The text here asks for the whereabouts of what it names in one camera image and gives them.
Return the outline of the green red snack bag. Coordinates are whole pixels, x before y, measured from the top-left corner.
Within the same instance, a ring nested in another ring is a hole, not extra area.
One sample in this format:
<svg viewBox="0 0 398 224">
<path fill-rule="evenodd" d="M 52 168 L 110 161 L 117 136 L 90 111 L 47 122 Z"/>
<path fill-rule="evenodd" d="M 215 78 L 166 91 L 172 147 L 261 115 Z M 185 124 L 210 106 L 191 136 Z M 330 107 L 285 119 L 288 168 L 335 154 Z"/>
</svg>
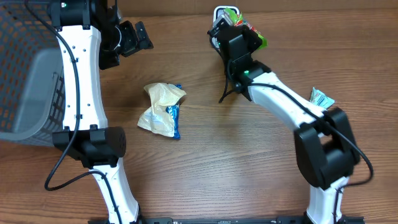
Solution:
<svg viewBox="0 0 398 224">
<path fill-rule="evenodd" d="M 262 36 L 262 34 L 254 26 L 252 26 L 247 20 L 244 19 L 242 14 L 234 12 L 231 8 L 225 8 L 223 10 L 223 13 L 231 19 L 231 21 L 235 27 L 248 26 L 251 30 L 253 30 L 259 36 L 259 38 L 262 40 L 262 44 L 259 47 L 259 49 L 263 49 L 268 46 L 267 40 Z"/>
</svg>

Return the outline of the blue Oreo cookie pack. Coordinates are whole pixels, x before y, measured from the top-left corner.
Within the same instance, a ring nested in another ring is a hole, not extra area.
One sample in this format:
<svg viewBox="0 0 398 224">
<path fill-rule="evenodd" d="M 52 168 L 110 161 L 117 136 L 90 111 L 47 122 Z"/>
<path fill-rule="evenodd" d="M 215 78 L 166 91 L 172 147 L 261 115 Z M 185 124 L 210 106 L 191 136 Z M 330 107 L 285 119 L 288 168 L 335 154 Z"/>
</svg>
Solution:
<svg viewBox="0 0 398 224">
<path fill-rule="evenodd" d="M 175 97 L 179 97 L 179 99 L 174 100 L 174 104 L 165 107 L 165 112 L 167 115 L 166 133 L 168 137 L 179 140 L 181 138 L 180 132 L 178 130 L 181 96 L 178 94 L 182 90 L 182 86 L 179 84 L 174 85 L 170 83 L 168 83 L 167 86 L 171 89 L 171 92 L 173 92 Z"/>
</svg>

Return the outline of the beige tissue pack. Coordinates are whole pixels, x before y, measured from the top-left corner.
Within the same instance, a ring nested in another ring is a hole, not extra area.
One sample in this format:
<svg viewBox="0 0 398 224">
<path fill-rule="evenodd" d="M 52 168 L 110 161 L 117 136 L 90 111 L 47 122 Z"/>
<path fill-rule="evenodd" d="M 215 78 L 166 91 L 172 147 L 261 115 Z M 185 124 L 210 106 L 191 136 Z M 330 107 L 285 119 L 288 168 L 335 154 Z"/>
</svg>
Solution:
<svg viewBox="0 0 398 224">
<path fill-rule="evenodd" d="M 165 107 L 174 104 L 174 100 L 179 99 L 179 97 L 175 97 L 167 83 L 151 83 L 146 85 L 144 90 L 149 95 L 150 107 L 141 114 L 137 125 L 154 134 L 168 137 Z M 181 90 L 178 95 L 182 98 L 186 95 L 186 92 Z"/>
</svg>

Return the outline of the mint wet wipes pack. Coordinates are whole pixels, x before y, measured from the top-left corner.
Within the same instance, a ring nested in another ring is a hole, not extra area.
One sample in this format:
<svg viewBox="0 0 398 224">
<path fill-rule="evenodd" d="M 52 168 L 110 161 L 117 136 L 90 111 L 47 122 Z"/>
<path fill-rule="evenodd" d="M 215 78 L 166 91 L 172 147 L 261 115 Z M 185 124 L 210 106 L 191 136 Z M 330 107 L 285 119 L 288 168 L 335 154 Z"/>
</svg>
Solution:
<svg viewBox="0 0 398 224">
<path fill-rule="evenodd" d="M 322 91 L 312 88 L 310 102 L 314 105 L 328 109 L 335 104 L 335 100 L 324 94 Z"/>
</svg>

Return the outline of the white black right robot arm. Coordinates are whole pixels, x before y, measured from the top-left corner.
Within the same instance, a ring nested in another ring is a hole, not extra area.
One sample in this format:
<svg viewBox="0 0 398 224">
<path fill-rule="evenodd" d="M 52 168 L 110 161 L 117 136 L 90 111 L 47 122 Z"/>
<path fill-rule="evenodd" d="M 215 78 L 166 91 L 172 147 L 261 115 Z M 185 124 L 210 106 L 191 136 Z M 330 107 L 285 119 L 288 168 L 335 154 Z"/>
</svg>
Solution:
<svg viewBox="0 0 398 224">
<path fill-rule="evenodd" d="M 283 84 L 265 64 L 252 58 L 264 43 L 246 24 L 218 16 L 208 31 L 212 47 L 224 63 L 232 92 L 244 95 L 279 118 L 294 135 L 297 166 L 310 185 L 310 202 L 302 223 L 347 223 L 341 212 L 344 189 L 362 153 L 346 113 L 328 111 Z"/>
</svg>

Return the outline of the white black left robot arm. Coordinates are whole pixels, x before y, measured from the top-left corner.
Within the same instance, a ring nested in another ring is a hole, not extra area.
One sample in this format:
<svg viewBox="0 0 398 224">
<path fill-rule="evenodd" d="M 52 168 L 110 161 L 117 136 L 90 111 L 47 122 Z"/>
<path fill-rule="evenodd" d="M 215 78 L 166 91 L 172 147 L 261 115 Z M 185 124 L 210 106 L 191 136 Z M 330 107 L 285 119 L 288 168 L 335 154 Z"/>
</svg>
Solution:
<svg viewBox="0 0 398 224">
<path fill-rule="evenodd" d="M 108 223 L 143 223 L 124 170 L 126 135 L 110 127 L 104 112 L 100 71 L 152 42 L 142 22 L 121 18 L 106 1 L 55 0 L 49 4 L 52 31 L 62 52 L 65 82 L 63 128 L 52 135 L 63 157 L 80 161 L 95 178 L 108 209 Z"/>
</svg>

